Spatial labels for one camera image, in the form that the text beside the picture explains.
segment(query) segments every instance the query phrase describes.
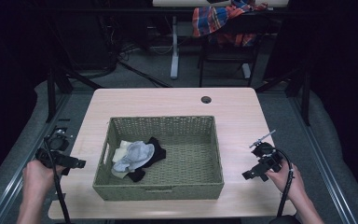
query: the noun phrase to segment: chair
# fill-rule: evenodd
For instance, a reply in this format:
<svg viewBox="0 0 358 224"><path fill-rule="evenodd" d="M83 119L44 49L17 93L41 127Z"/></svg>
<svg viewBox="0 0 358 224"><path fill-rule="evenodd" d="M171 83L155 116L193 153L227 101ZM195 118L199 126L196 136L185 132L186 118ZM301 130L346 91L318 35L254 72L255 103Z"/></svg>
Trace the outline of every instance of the chair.
<svg viewBox="0 0 358 224"><path fill-rule="evenodd" d="M268 31L269 27L269 18L250 12L228 20L227 23L219 30L204 36L199 57L200 87L202 87L202 80L204 79L204 62L239 63L239 68L241 68L244 63L250 63L252 68L247 83L247 86L250 87L255 70L255 62L257 60L260 41L263 35ZM254 44L249 47L234 47L232 44L222 46L210 43L209 37L214 34L256 34L256 38Z"/></svg>

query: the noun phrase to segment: black cable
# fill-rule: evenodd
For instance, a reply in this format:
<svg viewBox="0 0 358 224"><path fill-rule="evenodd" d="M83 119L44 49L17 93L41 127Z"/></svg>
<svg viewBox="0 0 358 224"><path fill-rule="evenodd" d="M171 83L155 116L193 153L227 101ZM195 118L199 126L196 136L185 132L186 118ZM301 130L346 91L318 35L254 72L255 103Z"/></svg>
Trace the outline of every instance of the black cable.
<svg viewBox="0 0 358 224"><path fill-rule="evenodd" d="M123 63L123 62L121 62L121 61L118 61L117 63L120 64L121 66L123 66L124 68L126 68L126 69L132 71L133 73L135 73L135 74L137 74L137 75L139 75L139 76L141 76L141 77L146 78L147 80L151 81L153 84L157 84L157 85L159 85L160 87L164 87L164 88L171 88L171 87L172 87L171 85L169 85L169 84L167 84L167 83L165 83L165 82L163 82L163 81L161 81L161 80L158 80L158 79L156 79L155 77L151 77L151 76L148 75L148 74L145 74L145 73L143 73L143 72L141 72L141 71L136 70L135 68L133 68L133 67L127 65L126 63Z"/></svg>
<svg viewBox="0 0 358 224"><path fill-rule="evenodd" d="M83 77L86 77L88 79L94 79L94 78L97 78L97 77L106 77L107 75L111 74L112 72L115 71L115 67L111 67L111 68L107 68L105 70L103 70L102 72L100 73L96 73L96 74L92 74L92 75L82 75Z"/></svg>
<svg viewBox="0 0 358 224"><path fill-rule="evenodd" d="M279 204L279 209L278 209L278 214L277 217L281 217L282 216L282 212L283 212L283 208L284 208L284 204L286 202L287 199L287 195L289 193L289 189L290 186L292 185L292 180L293 180L293 165L290 162L289 157L286 155L286 153L284 153L282 150L279 150L277 148L275 148L278 152L280 152L287 161L287 164L289 165L289 173L287 175L287 180L286 180L286 186L284 187L283 193L282 193L282 197L281 197L281 202Z"/></svg>
<svg viewBox="0 0 358 224"><path fill-rule="evenodd" d="M66 207L66 203L65 203L65 200L64 200L63 195L62 195L62 189L61 189L61 185L60 185L60 178L57 175L57 169L56 169L56 166L54 164L53 158L51 157L50 148L48 147L46 138L45 138L44 143L45 143L45 147L47 148L45 150L48 153L48 158L50 159L50 162L51 162L51 169L53 170L53 174L54 174L54 185L55 185L55 188L57 190L57 196L58 196L58 200L60 202L61 208L62 208L63 217L65 219L65 223L71 224L71 218L69 218L68 208Z"/></svg>

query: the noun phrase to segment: cloth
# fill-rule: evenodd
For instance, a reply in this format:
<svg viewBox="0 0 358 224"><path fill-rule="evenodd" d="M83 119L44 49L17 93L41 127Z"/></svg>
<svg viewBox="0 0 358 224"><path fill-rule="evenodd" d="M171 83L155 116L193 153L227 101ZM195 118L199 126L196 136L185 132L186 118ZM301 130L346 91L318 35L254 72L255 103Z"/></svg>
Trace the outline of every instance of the cloth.
<svg viewBox="0 0 358 224"><path fill-rule="evenodd" d="M116 172L134 172L147 163L154 154L154 146L136 141L127 147L127 154L117 161L113 168Z"/></svg>
<svg viewBox="0 0 358 224"><path fill-rule="evenodd" d="M167 157L167 150L165 150L159 145L157 138L151 137L147 144L152 144L155 148L155 152L153 154L153 157L147 163L145 163L142 168L148 168L155 162L164 160Z"/></svg>
<svg viewBox="0 0 358 224"><path fill-rule="evenodd" d="M144 170L142 170L142 168L136 168L134 172L132 173L128 173L128 177L133 181L133 182L139 182L140 180L142 180L145 176L146 172Z"/></svg>
<svg viewBox="0 0 358 224"><path fill-rule="evenodd" d="M115 155L113 156L112 161L118 162L119 160L121 160L127 154L127 147L130 144L132 144L132 142L127 142L127 141L121 140L120 147L116 148Z"/></svg>
<svg viewBox="0 0 358 224"><path fill-rule="evenodd" d="M231 5L227 7L196 7L193 12L193 36L200 37L211 34L222 26L227 20L235 18L243 13L250 11L265 10L267 3L255 4L255 0L231 0ZM251 46L255 34L211 35L210 42L217 44L232 43L237 47Z"/></svg>
<svg viewBox="0 0 358 224"><path fill-rule="evenodd" d="M118 162L119 160L121 160L123 157L125 157L127 155L127 147L131 144L131 142L127 142L127 141L123 141L121 140L120 142L120 147L116 148L115 150L115 155L113 155L113 163ZM117 172L115 171L114 167L112 166L112 175L117 176L118 178L124 178L124 176L127 175L128 172Z"/></svg>

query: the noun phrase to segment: wicker basket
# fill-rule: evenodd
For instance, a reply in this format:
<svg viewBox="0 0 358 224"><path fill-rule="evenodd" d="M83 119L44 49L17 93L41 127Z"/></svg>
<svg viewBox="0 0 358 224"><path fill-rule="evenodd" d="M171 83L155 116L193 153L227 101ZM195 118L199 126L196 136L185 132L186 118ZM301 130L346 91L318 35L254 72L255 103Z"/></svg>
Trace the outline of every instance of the wicker basket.
<svg viewBox="0 0 358 224"><path fill-rule="evenodd" d="M156 137L167 158L139 182L111 174L121 140ZM224 186L214 117L111 118L93 187L106 201L217 199Z"/></svg>

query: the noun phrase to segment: wooden table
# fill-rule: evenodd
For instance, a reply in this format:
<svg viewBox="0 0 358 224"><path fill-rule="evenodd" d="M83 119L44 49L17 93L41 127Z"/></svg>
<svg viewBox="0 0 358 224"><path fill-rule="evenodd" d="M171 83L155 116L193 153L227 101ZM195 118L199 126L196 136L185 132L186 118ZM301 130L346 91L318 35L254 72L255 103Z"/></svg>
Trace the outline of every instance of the wooden table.
<svg viewBox="0 0 358 224"><path fill-rule="evenodd" d="M204 104L201 97L212 101ZM111 117L215 116L225 186L217 200L106 202L92 188ZM62 191L72 219L206 218L276 216L280 192L272 181L245 180L242 173L257 165L249 146L269 133L253 89L169 88L100 89L89 104L71 156L87 161L62 178ZM265 139L272 143L270 137ZM293 215L286 202L284 213ZM63 219L58 201L48 211Z"/></svg>

